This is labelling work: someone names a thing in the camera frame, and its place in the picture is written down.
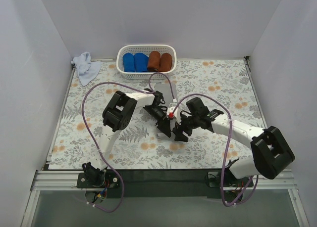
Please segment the grey panda towel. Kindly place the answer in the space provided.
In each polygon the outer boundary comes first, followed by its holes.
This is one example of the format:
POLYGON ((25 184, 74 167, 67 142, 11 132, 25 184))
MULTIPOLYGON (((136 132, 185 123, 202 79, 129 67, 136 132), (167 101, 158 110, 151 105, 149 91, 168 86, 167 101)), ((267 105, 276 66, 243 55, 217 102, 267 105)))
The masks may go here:
MULTIPOLYGON (((169 105, 171 103, 173 103, 173 96, 172 96, 172 93, 171 93, 171 90, 170 90, 170 85, 169 84, 163 84, 163 83, 156 83, 155 84, 155 89, 163 94, 163 99, 165 101, 165 104, 163 106, 169 107, 169 105)), ((171 131, 171 136, 170 137, 168 137, 167 135, 165 135, 162 132, 157 133, 156 137, 158 139, 174 139, 175 135, 172 132, 172 130, 175 127, 175 124, 176 124, 175 119, 170 121, 170 131, 171 131)))

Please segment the light blue towel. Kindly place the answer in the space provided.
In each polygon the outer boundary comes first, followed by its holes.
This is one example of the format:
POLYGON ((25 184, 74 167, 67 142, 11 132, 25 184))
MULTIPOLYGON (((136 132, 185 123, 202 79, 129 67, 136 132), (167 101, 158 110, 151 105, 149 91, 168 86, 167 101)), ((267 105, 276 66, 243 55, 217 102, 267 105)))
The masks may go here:
POLYGON ((91 54, 89 52, 84 52, 80 56, 74 57, 71 64, 75 66, 82 86, 86 86, 91 82, 98 75, 101 68, 100 61, 91 61, 91 54))

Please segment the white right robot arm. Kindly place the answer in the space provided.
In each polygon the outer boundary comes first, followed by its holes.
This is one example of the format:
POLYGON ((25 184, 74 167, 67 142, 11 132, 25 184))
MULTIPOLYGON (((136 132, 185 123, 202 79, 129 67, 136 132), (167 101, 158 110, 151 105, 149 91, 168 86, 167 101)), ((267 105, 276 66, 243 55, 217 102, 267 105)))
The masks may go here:
POLYGON ((194 129, 202 128, 227 136, 251 150, 251 158, 225 163, 220 178, 229 186, 237 185, 243 178, 257 175, 272 180, 295 160, 294 153, 278 128, 271 126, 264 129, 231 120, 220 110, 209 110, 198 97, 189 100, 186 105, 188 116, 179 112, 176 106, 167 112, 169 119, 176 120, 172 130, 176 141, 187 142, 194 129))

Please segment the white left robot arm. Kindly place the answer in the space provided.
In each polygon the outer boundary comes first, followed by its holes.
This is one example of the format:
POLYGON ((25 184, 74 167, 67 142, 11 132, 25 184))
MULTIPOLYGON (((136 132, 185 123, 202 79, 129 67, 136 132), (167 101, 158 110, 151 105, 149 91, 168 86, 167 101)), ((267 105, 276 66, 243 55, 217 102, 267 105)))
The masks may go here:
POLYGON ((164 106, 163 94, 155 92, 123 93, 117 91, 103 111, 102 135, 97 142, 98 155, 82 165, 85 179, 93 187, 101 187, 106 181, 107 164, 102 160, 112 151, 121 131, 127 128, 135 109, 141 107, 157 122, 156 127, 166 137, 171 137, 170 120, 164 106))

